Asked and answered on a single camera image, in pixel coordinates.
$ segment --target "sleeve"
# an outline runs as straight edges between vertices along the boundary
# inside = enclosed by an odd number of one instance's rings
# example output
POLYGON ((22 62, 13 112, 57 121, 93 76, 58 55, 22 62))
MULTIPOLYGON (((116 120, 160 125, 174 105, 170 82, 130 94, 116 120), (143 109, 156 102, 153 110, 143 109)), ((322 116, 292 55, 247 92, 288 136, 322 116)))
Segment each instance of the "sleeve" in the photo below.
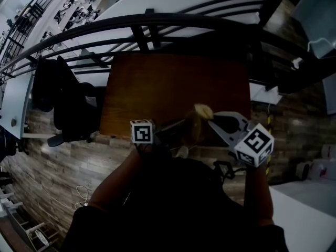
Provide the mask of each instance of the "sleeve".
POLYGON ((102 210, 85 206, 75 211, 60 251, 100 251, 108 239, 110 217, 102 210))
POLYGON ((288 252, 283 228, 276 225, 267 225, 260 227, 257 234, 260 251, 288 252))

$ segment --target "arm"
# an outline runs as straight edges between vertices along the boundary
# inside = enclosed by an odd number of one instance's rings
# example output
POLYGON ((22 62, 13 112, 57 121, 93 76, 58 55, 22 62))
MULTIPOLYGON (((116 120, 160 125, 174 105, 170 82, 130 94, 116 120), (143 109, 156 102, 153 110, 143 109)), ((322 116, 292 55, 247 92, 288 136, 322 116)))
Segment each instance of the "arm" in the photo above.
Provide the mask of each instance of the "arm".
POLYGON ((143 168, 143 160, 133 150, 125 161, 115 169, 94 191, 89 206, 109 213, 114 207, 122 206, 133 181, 143 168))
POLYGON ((266 163, 247 167, 244 208, 259 226, 272 225, 273 203, 266 178, 266 163))

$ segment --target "white cube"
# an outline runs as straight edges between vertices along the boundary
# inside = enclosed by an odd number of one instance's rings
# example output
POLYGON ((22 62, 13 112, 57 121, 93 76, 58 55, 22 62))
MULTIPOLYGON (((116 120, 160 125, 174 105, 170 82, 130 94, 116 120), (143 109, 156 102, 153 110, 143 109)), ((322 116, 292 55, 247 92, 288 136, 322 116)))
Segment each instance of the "white cube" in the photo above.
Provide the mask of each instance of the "white cube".
POLYGON ((259 123, 235 146, 237 159, 259 167, 274 148, 274 137, 259 123))
POLYGON ((153 124, 148 120, 132 120, 131 139, 134 144, 152 144, 153 124))

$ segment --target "dark shirt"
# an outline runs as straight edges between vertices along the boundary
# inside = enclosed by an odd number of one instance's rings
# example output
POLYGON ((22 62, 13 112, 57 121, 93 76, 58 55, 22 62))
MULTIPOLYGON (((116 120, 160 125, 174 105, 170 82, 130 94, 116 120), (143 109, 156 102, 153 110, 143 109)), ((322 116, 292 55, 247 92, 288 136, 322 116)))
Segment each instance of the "dark shirt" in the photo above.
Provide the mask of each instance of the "dark shirt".
POLYGON ((258 227, 194 160, 149 163, 124 205, 110 215, 79 208, 61 251, 125 249, 288 251, 282 228, 258 227))

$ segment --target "wooden tabletop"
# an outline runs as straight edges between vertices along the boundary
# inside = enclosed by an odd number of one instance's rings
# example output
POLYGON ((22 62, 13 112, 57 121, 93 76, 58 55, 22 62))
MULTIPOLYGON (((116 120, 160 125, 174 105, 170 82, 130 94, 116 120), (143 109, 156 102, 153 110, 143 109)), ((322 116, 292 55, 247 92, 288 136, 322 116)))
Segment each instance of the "wooden tabletop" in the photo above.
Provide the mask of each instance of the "wooden tabletop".
POLYGON ((217 58, 130 54, 114 58, 100 133, 130 138, 130 121, 152 119, 160 126, 184 119, 194 104, 250 118, 247 67, 217 58))

